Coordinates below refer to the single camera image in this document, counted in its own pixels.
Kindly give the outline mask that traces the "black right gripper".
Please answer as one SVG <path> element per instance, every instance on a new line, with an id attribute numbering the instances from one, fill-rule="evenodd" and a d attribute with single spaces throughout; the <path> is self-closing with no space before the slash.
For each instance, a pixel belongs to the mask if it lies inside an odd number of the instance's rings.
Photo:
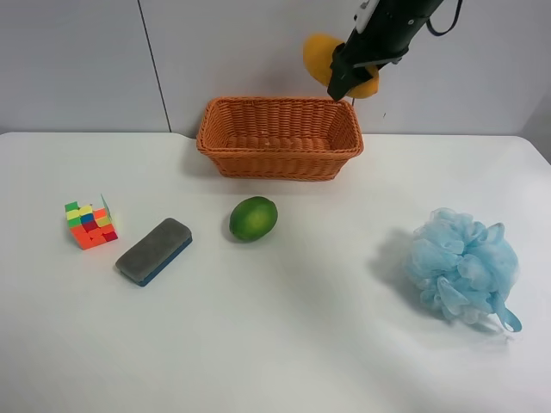
<path id="1" fill-rule="evenodd" d="M 401 59 L 412 38 L 442 0 L 367 0 L 355 16 L 356 26 L 331 55 L 328 95 L 365 99 L 374 94 L 374 67 Z"/>

